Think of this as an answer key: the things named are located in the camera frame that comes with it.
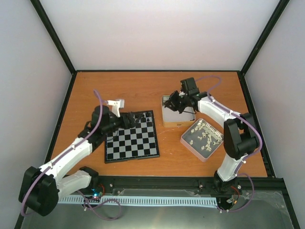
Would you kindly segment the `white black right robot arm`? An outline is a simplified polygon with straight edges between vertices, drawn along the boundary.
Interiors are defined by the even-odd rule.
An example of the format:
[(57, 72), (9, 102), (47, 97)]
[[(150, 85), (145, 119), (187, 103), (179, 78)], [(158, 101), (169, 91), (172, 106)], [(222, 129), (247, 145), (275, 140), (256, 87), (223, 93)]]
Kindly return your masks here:
[(224, 106), (215, 100), (210, 89), (200, 92), (196, 82), (194, 78), (181, 80), (181, 89), (174, 91), (164, 106), (179, 113), (191, 107), (223, 128), (226, 155), (214, 173), (214, 188), (216, 192), (224, 193), (236, 180), (240, 167), (247, 159), (261, 151), (263, 140), (250, 113), (241, 114)]

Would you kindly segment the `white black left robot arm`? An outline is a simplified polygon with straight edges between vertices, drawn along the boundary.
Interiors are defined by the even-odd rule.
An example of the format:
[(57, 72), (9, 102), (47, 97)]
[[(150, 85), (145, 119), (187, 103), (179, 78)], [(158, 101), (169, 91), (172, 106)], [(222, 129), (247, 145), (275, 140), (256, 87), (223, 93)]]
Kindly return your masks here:
[(120, 128), (133, 128), (143, 118), (140, 113), (121, 113), (117, 116), (105, 105), (95, 107), (91, 116), (67, 149), (39, 168), (29, 167), (25, 171), (19, 194), (23, 207), (47, 216), (60, 199), (82, 189), (96, 191), (99, 186), (97, 171), (81, 167), (72, 175), (67, 173), (93, 153), (106, 140), (107, 134)]

